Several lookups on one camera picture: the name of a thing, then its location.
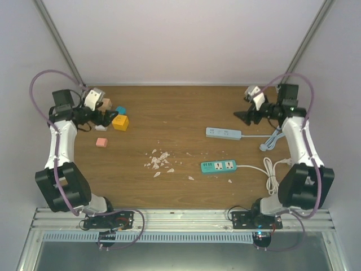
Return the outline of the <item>white 66W USB charger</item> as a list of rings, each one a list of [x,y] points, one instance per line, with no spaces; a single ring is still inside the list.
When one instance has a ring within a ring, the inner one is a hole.
[[[97,131],[107,131],[107,127],[106,126],[102,126],[102,125],[96,125],[95,126],[95,130],[97,130]]]

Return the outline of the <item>blue square plug adapter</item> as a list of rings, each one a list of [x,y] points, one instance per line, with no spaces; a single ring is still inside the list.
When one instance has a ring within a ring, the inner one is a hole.
[[[118,106],[116,108],[116,111],[118,112],[119,115],[126,115],[126,108]]]

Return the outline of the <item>peach cube plug adapter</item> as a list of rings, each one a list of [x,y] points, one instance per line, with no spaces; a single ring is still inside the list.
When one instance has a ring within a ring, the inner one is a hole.
[[[111,110],[112,109],[112,102],[111,102],[111,100],[109,98],[103,98],[102,102],[103,102],[103,104],[99,108],[102,112],[105,112],[106,110]]]

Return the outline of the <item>yellow cube socket adapter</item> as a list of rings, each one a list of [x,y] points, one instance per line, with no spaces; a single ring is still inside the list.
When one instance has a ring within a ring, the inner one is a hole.
[[[126,115],[117,115],[112,120],[114,129],[125,132],[129,126],[129,118]]]

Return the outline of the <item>pink small plug charger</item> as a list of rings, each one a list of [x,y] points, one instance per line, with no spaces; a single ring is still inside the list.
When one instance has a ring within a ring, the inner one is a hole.
[[[108,140],[106,138],[97,138],[96,147],[106,148],[108,144]]]

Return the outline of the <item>light blue power strip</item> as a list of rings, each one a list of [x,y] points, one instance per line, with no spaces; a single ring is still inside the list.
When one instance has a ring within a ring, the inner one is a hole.
[[[205,135],[208,138],[229,139],[234,141],[239,141],[242,138],[242,132],[240,130],[211,127],[205,129]]]

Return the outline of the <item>teal power strip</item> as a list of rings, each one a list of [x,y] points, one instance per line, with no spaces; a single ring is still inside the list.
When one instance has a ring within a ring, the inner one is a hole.
[[[203,174],[228,173],[237,170],[234,160],[204,161],[200,163],[200,167]]]

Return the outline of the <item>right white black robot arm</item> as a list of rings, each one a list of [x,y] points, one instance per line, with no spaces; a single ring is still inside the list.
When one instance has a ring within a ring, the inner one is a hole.
[[[334,170],[325,167],[317,154],[307,111],[298,106],[297,95],[298,85],[281,84],[277,101],[270,103],[258,86],[250,86],[245,91],[249,109],[234,113],[247,125],[258,124],[262,119],[277,120],[292,161],[277,193],[252,204],[250,223],[257,229],[264,228],[270,217],[286,213],[302,219],[312,218],[323,205],[334,180]]]

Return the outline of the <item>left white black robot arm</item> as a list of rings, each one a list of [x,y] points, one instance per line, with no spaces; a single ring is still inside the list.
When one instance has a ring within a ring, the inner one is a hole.
[[[44,169],[35,173],[35,181],[53,212],[97,214],[97,222],[110,228],[116,223],[116,214],[107,198],[91,192],[74,162],[74,144],[82,125],[107,127],[118,112],[100,110],[105,93],[97,88],[80,97],[78,104],[73,101],[73,92],[64,89],[52,94],[55,105],[45,118],[51,133],[50,153]]]

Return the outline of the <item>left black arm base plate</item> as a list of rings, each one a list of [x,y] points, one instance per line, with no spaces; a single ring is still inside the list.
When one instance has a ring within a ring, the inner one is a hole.
[[[126,230],[133,227],[134,211],[116,212],[112,215],[88,216],[80,221],[82,230],[104,229],[110,231]]]

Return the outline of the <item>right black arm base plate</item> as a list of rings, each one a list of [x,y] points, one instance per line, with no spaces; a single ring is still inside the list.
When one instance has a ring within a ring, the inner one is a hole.
[[[283,228],[280,217],[263,215],[242,206],[231,207],[227,211],[227,218],[232,222],[233,229],[276,230]]]

